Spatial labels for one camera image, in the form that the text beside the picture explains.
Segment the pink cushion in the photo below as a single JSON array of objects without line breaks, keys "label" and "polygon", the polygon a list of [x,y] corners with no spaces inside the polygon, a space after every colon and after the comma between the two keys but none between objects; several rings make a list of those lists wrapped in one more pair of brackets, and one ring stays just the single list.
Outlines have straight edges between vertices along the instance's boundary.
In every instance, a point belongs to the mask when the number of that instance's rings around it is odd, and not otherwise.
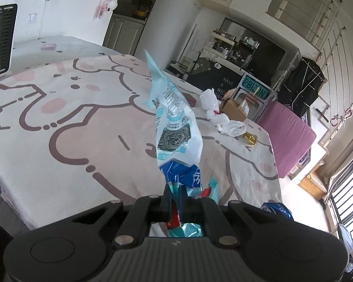
[{"label": "pink cushion", "polygon": [[279,102],[271,102],[257,123],[269,134],[279,177],[284,178],[309,150],[316,134]]}]

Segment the air conditioner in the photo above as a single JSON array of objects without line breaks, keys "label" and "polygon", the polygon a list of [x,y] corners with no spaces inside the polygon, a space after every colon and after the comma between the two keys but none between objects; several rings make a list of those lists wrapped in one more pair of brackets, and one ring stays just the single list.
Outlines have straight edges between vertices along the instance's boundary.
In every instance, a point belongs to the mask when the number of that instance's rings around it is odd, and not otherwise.
[{"label": "air conditioner", "polygon": [[10,67],[16,15],[15,0],[0,0],[0,77],[4,76]]}]

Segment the kitchen countertop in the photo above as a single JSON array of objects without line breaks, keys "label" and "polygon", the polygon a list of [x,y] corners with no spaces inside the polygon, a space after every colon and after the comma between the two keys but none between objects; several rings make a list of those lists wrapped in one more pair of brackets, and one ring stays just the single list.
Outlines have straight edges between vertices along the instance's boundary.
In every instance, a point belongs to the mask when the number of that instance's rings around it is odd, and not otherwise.
[{"label": "kitchen countertop", "polygon": [[146,23],[146,20],[140,20],[140,19],[136,19],[136,18],[132,18],[132,17],[128,17],[128,16],[118,15],[116,13],[113,13],[113,15],[115,17],[118,17],[118,18],[121,18],[121,19],[130,20],[130,21],[134,21],[134,22],[137,22],[137,23],[141,23],[141,24],[145,24]]}]

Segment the metal screw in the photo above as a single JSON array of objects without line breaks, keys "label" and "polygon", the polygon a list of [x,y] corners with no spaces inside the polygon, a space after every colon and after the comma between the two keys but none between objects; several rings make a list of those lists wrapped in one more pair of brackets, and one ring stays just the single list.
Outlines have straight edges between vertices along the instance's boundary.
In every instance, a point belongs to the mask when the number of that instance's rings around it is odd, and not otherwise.
[{"label": "metal screw", "polygon": [[134,240],[131,235],[119,235],[115,238],[115,242],[122,246],[132,244]]},{"label": "metal screw", "polygon": [[218,242],[225,246],[231,246],[238,243],[238,240],[232,235],[224,235],[218,239]]}]

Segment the cardboard box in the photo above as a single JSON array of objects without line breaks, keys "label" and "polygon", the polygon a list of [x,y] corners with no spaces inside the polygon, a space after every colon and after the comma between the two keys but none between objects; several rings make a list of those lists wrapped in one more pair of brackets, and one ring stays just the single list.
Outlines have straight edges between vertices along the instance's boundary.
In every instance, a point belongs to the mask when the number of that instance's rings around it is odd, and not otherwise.
[{"label": "cardboard box", "polygon": [[220,112],[226,114],[230,120],[243,122],[247,119],[248,113],[241,107],[241,102],[230,98],[233,94],[231,91],[228,91],[222,98]]}]

